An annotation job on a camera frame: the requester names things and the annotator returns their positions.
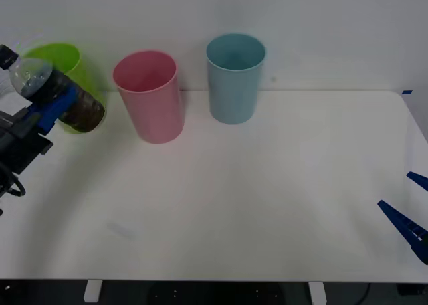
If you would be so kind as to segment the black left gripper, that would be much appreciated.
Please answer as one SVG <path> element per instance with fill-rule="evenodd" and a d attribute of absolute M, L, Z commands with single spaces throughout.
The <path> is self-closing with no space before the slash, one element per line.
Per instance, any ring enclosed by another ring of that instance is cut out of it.
<path fill-rule="evenodd" d="M 20 175 L 38 155 L 45 155 L 53 143 L 44 135 L 76 101 L 76 89 L 69 87 L 49 104 L 32 104 L 14 115 L 1 112 L 1 162 Z"/>

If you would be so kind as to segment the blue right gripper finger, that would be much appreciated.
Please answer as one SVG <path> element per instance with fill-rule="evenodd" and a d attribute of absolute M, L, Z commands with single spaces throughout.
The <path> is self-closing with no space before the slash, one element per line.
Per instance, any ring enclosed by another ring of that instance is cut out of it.
<path fill-rule="evenodd" d="M 377 205 L 410 245 L 413 253 L 424 264 L 427 264 L 427 230 L 404 216 L 385 201 L 380 200 Z"/>
<path fill-rule="evenodd" d="M 422 175 L 419 175 L 414 172 L 408 172 L 406 174 L 407 178 L 412 180 L 414 183 L 418 184 L 420 187 L 422 187 L 424 190 L 428 191 L 428 178 L 424 177 Z"/>

